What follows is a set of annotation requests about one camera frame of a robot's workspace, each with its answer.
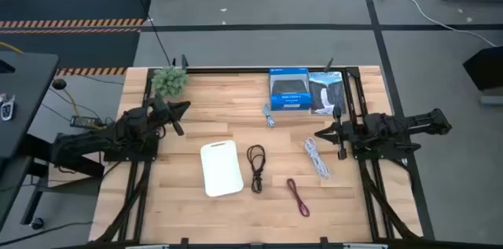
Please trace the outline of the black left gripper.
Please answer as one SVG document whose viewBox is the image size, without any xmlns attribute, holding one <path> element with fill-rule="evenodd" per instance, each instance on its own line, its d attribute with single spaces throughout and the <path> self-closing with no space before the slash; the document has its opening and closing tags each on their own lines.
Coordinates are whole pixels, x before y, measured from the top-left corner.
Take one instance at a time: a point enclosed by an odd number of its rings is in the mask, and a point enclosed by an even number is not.
<svg viewBox="0 0 503 249">
<path fill-rule="evenodd" d="M 174 128 L 174 131 L 178 136 L 182 136 L 185 134 L 182 129 L 179 121 L 182 119 L 185 112 L 189 109 L 191 105 L 190 101 L 182 101 L 182 102 L 164 102 L 160 99 L 155 99 L 154 107 L 155 107 L 155 124 L 157 128 L 164 127 L 167 124 L 171 124 Z"/>
</svg>

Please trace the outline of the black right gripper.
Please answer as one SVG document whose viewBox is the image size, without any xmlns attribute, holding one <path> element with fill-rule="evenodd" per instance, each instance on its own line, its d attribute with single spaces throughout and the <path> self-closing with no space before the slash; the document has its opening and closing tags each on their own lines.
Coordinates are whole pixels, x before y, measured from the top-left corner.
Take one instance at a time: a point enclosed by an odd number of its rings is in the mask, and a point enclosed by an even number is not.
<svg viewBox="0 0 503 249">
<path fill-rule="evenodd" d="M 329 127 L 316 131 L 315 136 L 320 139 L 329 141 L 332 144 L 339 143 L 340 150 L 338 151 L 338 160 L 344 160 L 347 158 L 347 151 L 344 147 L 344 142 L 349 141 L 350 137 L 354 133 L 354 121 L 352 118 L 343 121 L 341 119 L 341 108 L 339 107 L 333 109 L 333 117 L 335 122 L 332 123 Z"/>
</svg>

